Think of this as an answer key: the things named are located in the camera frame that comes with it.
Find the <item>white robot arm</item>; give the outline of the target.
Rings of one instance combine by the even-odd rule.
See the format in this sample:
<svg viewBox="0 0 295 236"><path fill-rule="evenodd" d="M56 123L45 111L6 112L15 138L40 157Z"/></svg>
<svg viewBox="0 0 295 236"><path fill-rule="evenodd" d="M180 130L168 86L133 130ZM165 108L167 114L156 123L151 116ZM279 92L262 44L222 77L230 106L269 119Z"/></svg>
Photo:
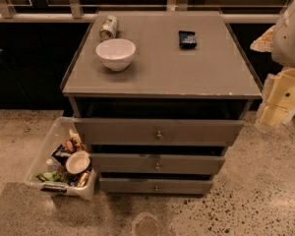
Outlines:
<svg viewBox="0 0 295 236"><path fill-rule="evenodd" d="M282 66L276 76L268 75L265 80L256 126L267 130L287 124L295 115L295 0L250 48L269 52L271 59Z"/></svg>

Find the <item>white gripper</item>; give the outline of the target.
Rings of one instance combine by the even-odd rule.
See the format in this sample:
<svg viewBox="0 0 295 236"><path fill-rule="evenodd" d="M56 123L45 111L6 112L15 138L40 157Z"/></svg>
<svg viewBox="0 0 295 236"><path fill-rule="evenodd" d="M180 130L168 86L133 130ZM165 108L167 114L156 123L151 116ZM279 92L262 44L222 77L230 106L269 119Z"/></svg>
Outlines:
<svg viewBox="0 0 295 236"><path fill-rule="evenodd" d="M273 31L274 27L267 29L250 48L257 52L270 52ZM278 127L290 122L295 115L295 68L284 67L277 75L268 74L262 100L257 112L257 125Z"/></svg>

